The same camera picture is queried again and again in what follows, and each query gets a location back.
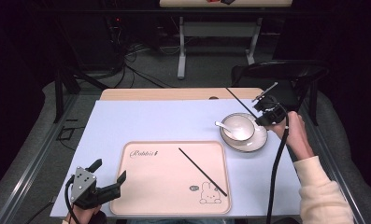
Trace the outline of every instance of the table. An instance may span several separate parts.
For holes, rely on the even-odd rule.
[[[160,7],[290,7],[293,0],[235,0],[232,4],[226,5],[207,0],[160,0]],[[254,21],[185,21],[179,17],[179,62],[178,79],[185,78],[185,36],[236,36],[252,37],[250,48],[246,49],[248,64],[255,63],[253,54],[261,30],[262,18]]]
[[[235,88],[231,91],[243,99],[248,107],[251,107],[250,99],[261,93],[259,89],[247,88]],[[264,147],[253,153],[231,149],[222,141],[214,120],[223,119],[223,116],[234,112],[247,111],[225,88],[105,90],[96,102],[68,176],[75,173],[77,166],[85,168],[96,159],[102,159],[103,165],[94,173],[98,178],[97,187],[102,188],[116,181],[121,151],[130,141],[215,140],[224,146],[232,207],[228,213],[222,215],[181,217],[265,216],[271,167],[279,139],[269,132]],[[180,126],[171,125],[178,122],[181,123]],[[299,188],[299,180],[285,149],[278,168],[274,216],[299,214]],[[103,204],[102,210],[110,218],[178,217],[115,216],[109,210],[108,203]],[[63,217],[66,213],[62,187],[50,215]]]

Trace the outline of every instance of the white teacup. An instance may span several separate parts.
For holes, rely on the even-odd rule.
[[[232,114],[226,117],[222,123],[232,129],[231,132],[221,128],[222,137],[233,145],[242,145],[250,140],[255,132],[252,121],[242,115]]]

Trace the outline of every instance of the pink tray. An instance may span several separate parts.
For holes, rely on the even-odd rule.
[[[219,192],[179,147],[228,195]],[[231,207],[220,142],[130,142],[117,176],[123,171],[127,179],[121,197],[110,204],[115,215],[213,215]]]

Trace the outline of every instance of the desk leg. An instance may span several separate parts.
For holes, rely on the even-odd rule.
[[[255,52],[255,48],[257,46],[258,35],[261,31],[262,18],[258,18],[256,23],[257,24],[256,24],[256,27],[254,29],[254,35],[252,36],[250,49],[246,49],[246,57],[247,57],[247,62],[249,62],[249,64],[255,63],[254,52]]]
[[[184,35],[184,19],[179,17],[179,62],[178,62],[178,79],[185,78],[185,35]]]

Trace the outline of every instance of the sleeve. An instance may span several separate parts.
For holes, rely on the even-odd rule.
[[[353,214],[339,186],[331,181],[315,156],[294,163],[301,181],[303,223],[353,223]]]

